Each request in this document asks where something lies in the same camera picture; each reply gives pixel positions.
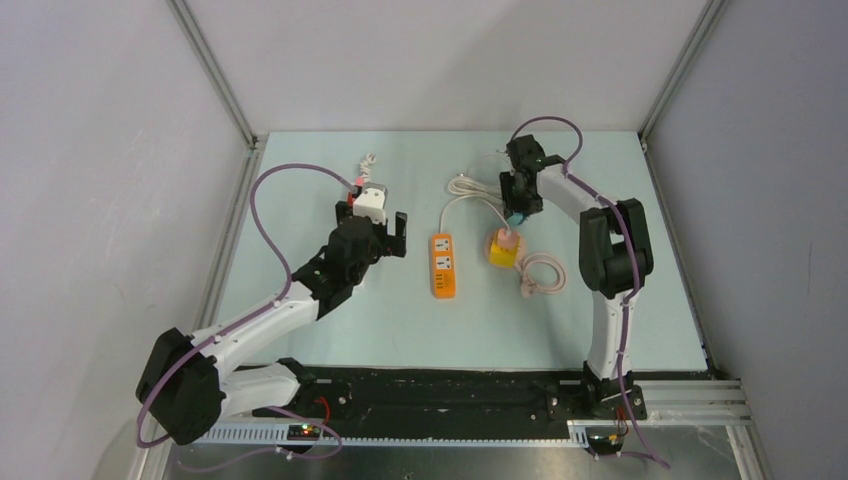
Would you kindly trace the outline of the yellow cube socket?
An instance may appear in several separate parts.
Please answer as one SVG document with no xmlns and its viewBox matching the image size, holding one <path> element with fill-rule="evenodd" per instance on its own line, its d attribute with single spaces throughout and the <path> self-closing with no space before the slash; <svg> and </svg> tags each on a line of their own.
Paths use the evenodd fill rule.
<svg viewBox="0 0 848 480">
<path fill-rule="evenodd" d="M 497 242 L 492 242 L 487 250 L 487 258 L 491 265 L 498 268 L 513 268 L 519 252 L 519 245 L 503 247 Z"/>
</svg>

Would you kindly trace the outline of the white multicolour power strip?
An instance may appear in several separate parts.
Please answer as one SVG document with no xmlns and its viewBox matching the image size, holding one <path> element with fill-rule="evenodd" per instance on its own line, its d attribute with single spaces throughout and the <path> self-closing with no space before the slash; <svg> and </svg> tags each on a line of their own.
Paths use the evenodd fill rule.
<svg viewBox="0 0 848 480">
<path fill-rule="evenodd" d="M 365 174 L 360 174 L 366 182 L 371 182 Z M 353 204 L 354 198 L 359 192 L 354 191 L 348 195 L 347 202 Z M 355 285 L 359 285 L 364 280 L 365 274 L 369 267 L 377 262 L 381 255 L 381 246 L 379 240 L 379 232 L 384 225 L 373 224 L 367 217 L 357 217 L 352 213 L 351 216 L 355 221 L 356 235 L 354 246 L 352 247 L 352 266 L 351 275 Z"/>
</svg>

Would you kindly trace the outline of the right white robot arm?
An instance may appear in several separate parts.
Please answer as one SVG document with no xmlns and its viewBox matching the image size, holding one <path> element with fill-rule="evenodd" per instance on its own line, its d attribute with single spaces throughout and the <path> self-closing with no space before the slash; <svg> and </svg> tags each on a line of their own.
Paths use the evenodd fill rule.
<svg viewBox="0 0 848 480">
<path fill-rule="evenodd" d="M 507 218 L 521 221 L 558 207 L 578 226 L 578 267 L 593 294 L 592 342 L 580 394 L 584 410 L 608 416 L 633 387 L 629 354 L 635 304 L 654 255 L 645 208 L 635 199 L 613 200 L 575 175 L 567 159 L 548 155 L 531 135 L 506 145 L 511 169 L 500 175 Z"/>
</svg>

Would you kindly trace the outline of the salmon pink charger plug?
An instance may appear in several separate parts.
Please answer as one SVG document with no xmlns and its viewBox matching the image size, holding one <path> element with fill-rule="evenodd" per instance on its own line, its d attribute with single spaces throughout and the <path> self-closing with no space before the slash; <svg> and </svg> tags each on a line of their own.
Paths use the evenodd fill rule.
<svg viewBox="0 0 848 480">
<path fill-rule="evenodd" d="M 501 250 L 514 250 L 520 243 L 520 235 L 509 228 L 500 228 L 493 235 L 493 243 Z"/>
</svg>

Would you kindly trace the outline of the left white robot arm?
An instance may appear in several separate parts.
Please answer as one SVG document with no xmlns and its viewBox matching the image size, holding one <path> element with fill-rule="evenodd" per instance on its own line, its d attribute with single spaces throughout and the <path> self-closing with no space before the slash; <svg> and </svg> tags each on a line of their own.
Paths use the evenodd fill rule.
<svg viewBox="0 0 848 480">
<path fill-rule="evenodd" d="M 242 366 L 273 341 L 349 300 L 379 260 L 405 257 L 406 213 L 396 213 L 393 227 L 344 201 L 336 213 L 326 245 L 289 272 L 280 292 L 228 325 L 190 334 L 172 328 L 157 338 L 136 388 L 139 424 L 152 417 L 166 439 L 186 445 L 222 418 L 274 407 L 302 416 L 313 408 L 316 391 L 297 361 Z"/>
</svg>

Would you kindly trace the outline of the teal small charger plug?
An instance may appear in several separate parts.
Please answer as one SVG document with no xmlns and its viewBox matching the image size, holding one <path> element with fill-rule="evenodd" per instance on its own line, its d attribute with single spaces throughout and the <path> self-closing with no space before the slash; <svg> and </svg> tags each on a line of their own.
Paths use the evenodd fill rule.
<svg viewBox="0 0 848 480">
<path fill-rule="evenodd" d="M 526 216 L 526 215 L 524 215 L 524 214 L 522 214 L 522 213 L 520 213 L 520 212 L 513 212 L 513 213 L 512 213 L 512 214 L 511 214 L 511 215 L 507 218 L 507 224 L 508 224 L 511 228 L 517 228 L 518 226 L 522 225 L 522 224 L 523 224 L 526 220 L 527 220 L 527 216 Z"/>
</svg>

